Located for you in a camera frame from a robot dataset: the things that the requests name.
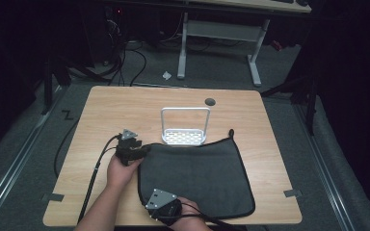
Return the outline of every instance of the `metal frame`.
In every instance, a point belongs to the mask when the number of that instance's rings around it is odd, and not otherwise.
[[[256,59],[266,36],[270,19],[265,19],[261,27],[241,26],[224,23],[211,23],[205,21],[188,20],[188,13],[184,13],[182,24],[182,44],[179,54],[178,79],[185,78],[186,71],[186,43],[188,36],[199,36],[217,39],[237,39],[255,42],[252,54],[248,55],[248,64],[251,69],[251,78],[256,87],[261,86],[260,76],[257,70]]]
[[[206,111],[206,120],[203,131],[196,128],[168,128],[165,129],[164,112],[166,111]],[[163,108],[161,110],[162,140],[168,145],[201,145],[206,140],[206,129],[210,116],[209,108]]]

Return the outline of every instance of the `gray carpet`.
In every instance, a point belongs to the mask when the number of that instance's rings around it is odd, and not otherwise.
[[[201,49],[203,46],[204,44],[195,44],[190,48]],[[272,47],[262,47],[257,65],[263,86],[258,89],[251,83],[250,71],[246,64],[244,53],[249,53],[246,52],[249,46],[251,44],[244,43],[231,48],[240,55],[232,55],[226,51],[227,47],[214,45],[210,45],[203,52],[190,51],[187,77],[185,80],[177,80],[175,75],[178,47],[155,49],[144,45],[138,51],[146,56],[146,66],[135,83],[137,85],[263,91],[282,83],[300,50],[299,47],[292,47],[277,52]],[[126,52],[122,69],[125,85],[129,84],[143,64],[144,60],[139,54],[132,51]],[[173,75],[170,80],[162,78],[165,71]],[[113,85],[117,85],[118,82],[119,76]],[[94,85],[98,83],[75,78],[73,84],[66,90],[65,96],[53,110],[31,150],[29,160],[0,208],[0,230],[72,230],[71,227],[44,226],[42,218],[47,202],[40,199],[44,193],[51,193],[54,188],[56,177],[53,165],[56,152],[67,131],[81,115],[89,90]],[[311,157],[311,148],[306,140],[305,131],[285,96],[285,94],[278,94],[277,97],[265,98],[264,103],[293,188],[303,193],[303,196],[298,198],[303,221],[293,225],[269,225],[268,228],[272,231],[340,230],[340,225]],[[40,112],[43,109],[41,88],[37,92],[37,97],[38,100],[19,117],[0,143],[0,180],[10,167],[29,132],[40,119]],[[320,103],[318,107],[315,117],[317,142],[346,204],[349,205],[349,212],[354,216],[356,229],[370,230],[369,202],[336,144]],[[68,117],[72,119],[66,119],[66,111],[69,111]],[[71,138],[72,133],[67,137],[60,151],[58,169],[62,165]],[[248,228],[249,230],[263,230],[261,226],[249,226]]]

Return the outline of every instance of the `finger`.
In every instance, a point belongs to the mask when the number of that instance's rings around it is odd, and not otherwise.
[[[186,203],[186,204],[195,203],[194,201],[192,201],[188,198],[182,197],[182,196],[179,196],[177,199],[180,200],[182,203]]]
[[[129,165],[128,167],[132,168],[132,169],[135,169],[137,168],[141,162],[144,160],[144,158],[141,158],[139,160],[135,160],[133,163],[131,163],[131,165]]]

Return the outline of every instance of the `perforated metal plate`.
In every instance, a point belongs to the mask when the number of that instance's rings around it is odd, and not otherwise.
[[[164,136],[168,145],[201,145],[205,139],[199,129],[167,129]]]

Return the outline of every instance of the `black wire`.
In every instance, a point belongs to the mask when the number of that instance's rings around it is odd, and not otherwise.
[[[108,151],[110,151],[110,150],[112,150],[112,149],[116,149],[116,147],[110,147],[109,149],[107,149],[107,150],[105,151],[105,153],[107,153]]]
[[[68,135],[70,135],[71,131],[77,125],[79,120],[80,120],[80,118],[77,118],[77,120],[73,123],[73,125],[70,127],[70,129],[68,129],[66,135],[63,137],[63,140],[62,140],[62,142],[60,143],[60,145],[58,147],[58,150],[56,151],[55,161],[53,163],[53,170],[55,171],[56,178],[59,178],[59,173],[58,173],[58,170],[57,170],[57,162],[58,162],[60,150],[62,149],[63,145],[65,144],[65,141],[66,141]]]
[[[125,57],[126,57],[125,52],[126,52],[126,45],[124,46],[124,49],[122,50],[122,62],[121,62],[121,66],[125,63]],[[124,77],[122,76],[122,68],[119,71],[119,86],[121,84],[121,80],[122,80],[122,86],[124,87],[125,86],[125,81],[124,81]]]
[[[117,53],[119,51],[119,45],[116,45],[113,49],[112,49],[112,54],[111,56],[113,57],[113,55],[115,53]],[[107,76],[111,73],[113,73],[114,71],[119,71],[119,69],[121,68],[121,65],[120,65],[120,62],[119,62],[119,56],[117,56],[117,59],[115,60],[115,63],[113,64],[113,66],[111,68],[109,68],[108,70],[105,70],[101,73],[98,73],[97,75],[101,76],[101,77],[104,77],[104,76]],[[85,78],[89,78],[89,76],[87,75],[80,75],[74,71],[72,71],[70,68],[68,69],[68,73],[74,77],[77,77],[77,78],[81,78],[81,79],[85,79]]]
[[[199,214],[188,214],[188,215],[180,215],[180,216],[176,216],[176,217],[158,217],[158,218],[159,219],[180,219],[180,218],[189,218],[189,217],[202,218],[206,221],[209,221],[209,222],[218,224],[222,227],[225,227],[227,230],[243,231],[242,229],[240,229],[240,228],[238,228],[238,227],[236,227],[232,224],[229,224],[229,223],[223,222],[219,219],[215,219],[215,218],[211,218],[211,217],[207,216],[206,214],[201,212],[199,209],[197,209],[196,207],[194,207],[190,204],[186,204],[186,203],[182,203],[182,204],[187,205],[187,206],[195,209],[196,211],[198,211]]]
[[[86,198],[84,199],[82,210],[80,211],[80,216],[79,216],[78,222],[80,222],[80,220],[82,220],[83,216],[86,213],[87,204],[89,203],[90,195],[92,194],[92,190],[93,190],[95,176],[97,175],[98,169],[100,168],[100,165],[101,165],[101,159],[103,158],[104,154],[108,150],[113,149],[113,148],[107,149],[107,147],[110,144],[110,142],[113,141],[114,139],[116,139],[117,137],[118,136],[113,136],[112,138],[110,138],[107,141],[107,144],[104,146],[103,151],[101,152],[100,157],[98,158],[98,161],[95,164],[94,171],[92,172],[92,179],[90,180],[90,184],[89,184],[89,187],[87,189]]]
[[[246,41],[238,40],[238,41],[233,41],[232,44],[226,44],[224,42],[215,41],[214,39],[212,39],[210,42],[215,45],[226,46],[226,47],[234,47],[234,46],[238,46],[238,45],[242,45],[246,43]]]
[[[118,57],[118,62],[119,62],[119,68],[116,70],[116,72],[114,73],[114,75],[111,77],[111,79],[110,79],[110,81],[108,83],[108,86],[110,86],[113,83],[114,78],[116,77],[116,75],[119,72],[121,72],[123,61],[121,60],[121,57],[120,56]]]
[[[189,50],[192,50],[192,51],[197,51],[197,52],[202,52],[202,51],[205,51],[206,49],[208,49],[211,45],[211,40],[208,40],[208,41],[205,41],[204,39],[200,39],[202,42],[200,42],[199,44],[203,44],[206,42],[206,45],[205,47],[201,48],[201,49],[194,49],[194,48],[191,48],[189,45],[187,45],[187,49]]]
[[[173,38],[171,40],[160,41],[159,44],[165,47],[169,47],[169,48],[178,47],[182,44],[182,42],[178,40],[179,38],[180,37]]]
[[[146,57],[141,53],[141,52],[139,52],[139,51],[136,51],[136,50],[129,50],[129,51],[132,51],[132,52],[135,52],[135,53],[137,53],[137,54],[139,54],[139,55],[141,55],[143,58],[144,58],[144,66],[143,66],[143,68],[140,70],[140,72],[131,80],[131,83],[130,83],[130,87],[133,87],[133,84],[134,84],[134,81],[137,79],[137,77],[141,74],[141,73],[143,73],[143,71],[144,71],[144,69],[145,69],[145,67],[146,67]]]

